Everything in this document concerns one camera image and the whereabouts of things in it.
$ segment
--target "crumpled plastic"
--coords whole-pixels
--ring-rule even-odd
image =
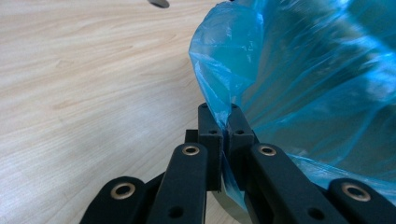
[[[352,177],[396,204],[394,11],[391,0],[218,4],[189,51],[218,125],[235,103],[314,183]],[[243,192],[230,196],[243,206]]]

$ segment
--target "light wood tabletop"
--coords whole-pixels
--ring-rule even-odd
[[[0,2],[0,223],[79,223],[162,173],[204,102],[191,37],[219,0]],[[237,223],[208,194],[206,223]]]

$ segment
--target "black object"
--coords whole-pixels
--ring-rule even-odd
[[[369,186],[343,178],[318,188],[280,148],[259,143],[238,106],[222,133],[206,104],[164,174],[147,184],[111,180],[81,223],[204,223],[206,192],[220,190],[222,153],[253,223],[396,223],[395,206]]]

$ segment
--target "blue plastic bag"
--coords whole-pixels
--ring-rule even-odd
[[[217,5],[190,56],[219,126],[236,103],[313,182],[356,178],[396,204],[394,11],[375,0]]]

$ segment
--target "metal ring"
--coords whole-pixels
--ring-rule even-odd
[[[199,148],[198,147],[193,147],[193,146],[186,146],[183,147],[183,154],[187,156],[195,156],[196,154],[199,153]]]
[[[268,147],[268,146],[259,147],[259,151],[262,155],[265,155],[265,156],[275,156],[276,155],[276,150],[271,147]]]
[[[358,190],[359,194],[351,192],[350,189]],[[356,201],[368,202],[371,200],[370,194],[366,190],[362,189],[361,187],[359,187],[355,184],[344,183],[342,185],[342,190],[348,197],[350,197]]]
[[[123,188],[123,187],[125,187],[127,189],[125,192],[123,192],[123,193],[117,192],[120,188]],[[123,200],[123,199],[131,197],[131,195],[134,194],[135,190],[136,190],[136,187],[133,184],[125,182],[125,183],[120,183],[120,184],[116,185],[111,190],[110,194],[113,199]]]

